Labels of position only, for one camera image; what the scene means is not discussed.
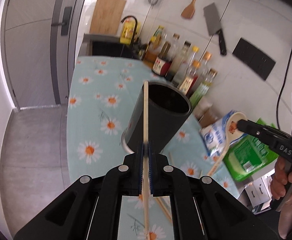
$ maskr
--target cutting board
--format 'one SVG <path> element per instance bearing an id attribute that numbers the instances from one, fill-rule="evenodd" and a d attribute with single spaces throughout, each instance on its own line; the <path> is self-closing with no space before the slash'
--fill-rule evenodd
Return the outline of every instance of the cutting board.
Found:
<path id="1" fill-rule="evenodd" d="M 126 0 L 97 0 L 89 33 L 116 35 Z"/>

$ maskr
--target black faucet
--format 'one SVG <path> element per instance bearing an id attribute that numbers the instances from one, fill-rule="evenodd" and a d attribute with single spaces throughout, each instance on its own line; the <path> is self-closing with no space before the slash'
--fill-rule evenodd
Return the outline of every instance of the black faucet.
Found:
<path id="1" fill-rule="evenodd" d="M 126 17 L 124 17 L 120 22 L 121 23 L 124 23 L 124 21 L 129 18 L 129 17 L 132 17 L 135 19 L 135 28 L 134 28 L 134 32 L 133 32 L 133 36 L 132 36 L 132 40 L 130 41 L 130 45 L 129 47 L 132 48 L 133 47 L 133 44 L 134 44 L 134 40 L 135 40 L 135 33 L 136 33 L 136 30 L 137 30 L 137 18 L 133 15 L 128 15 Z"/>

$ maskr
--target light blue tablecloth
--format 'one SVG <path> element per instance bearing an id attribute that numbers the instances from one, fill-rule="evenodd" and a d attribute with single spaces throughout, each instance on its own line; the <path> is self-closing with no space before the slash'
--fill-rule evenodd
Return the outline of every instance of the light blue tablecloth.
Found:
<path id="1" fill-rule="evenodd" d="M 127 127 L 145 80 L 155 76 L 143 62 L 112 57 L 79 57 L 73 74 L 67 115 L 67 158 L 70 181 L 82 175 L 103 176 L 123 163 L 121 134 Z M 207 156 L 193 115 L 166 145 L 163 154 L 187 175 L 205 175 L 214 160 Z M 213 175 L 234 197 L 239 192 L 224 164 Z M 145 239 L 143 207 L 138 197 L 123 197 L 118 239 Z M 174 239 L 172 225 L 150 199 L 152 239 Z"/>

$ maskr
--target silver screw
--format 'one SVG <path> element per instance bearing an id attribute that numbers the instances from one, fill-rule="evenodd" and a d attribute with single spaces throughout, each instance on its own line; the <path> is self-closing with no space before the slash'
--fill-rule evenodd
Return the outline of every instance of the silver screw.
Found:
<path id="1" fill-rule="evenodd" d="M 90 178 L 89 178 L 88 176 L 83 176 L 83 177 L 80 178 L 79 181 L 80 181 L 81 183 L 85 184 L 85 183 L 87 183 L 87 182 L 90 181 Z"/>
<path id="2" fill-rule="evenodd" d="M 128 171 L 129 167 L 127 165 L 120 165 L 118 169 L 119 171 Z"/>
<path id="3" fill-rule="evenodd" d="M 212 178 L 209 176 L 205 176 L 202 178 L 202 182 L 205 184 L 210 184 L 212 182 Z"/>
<path id="4" fill-rule="evenodd" d="M 166 171 L 166 172 L 172 172 L 173 170 L 174 170 L 174 168 L 172 166 L 167 165 L 164 167 L 164 171 Z"/>

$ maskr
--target blue and white package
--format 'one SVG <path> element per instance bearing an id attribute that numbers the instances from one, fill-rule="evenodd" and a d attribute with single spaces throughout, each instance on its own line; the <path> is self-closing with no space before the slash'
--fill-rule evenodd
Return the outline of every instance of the blue and white package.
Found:
<path id="1" fill-rule="evenodd" d="M 204 142 L 206 144 L 206 147 L 208 149 L 208 155 L 210 157 L 217 155 L 219 156 L 224 147 L 225 147 L 225 141 L 226 141 L 226 123 L 231 115 L 235 114 L 237 111 L 230 111 L 228 114 L 226 114 L 223 118 L 217 120 L 215 123 L 209 125 L 208 127 L 203 128 L 200 131 L 200 134 L 204 138 Z M 245 134 L 243 134 L 240 138 L 232 141 L 230 145 L 236 143 L 241 138 L 243 138 Z"/>

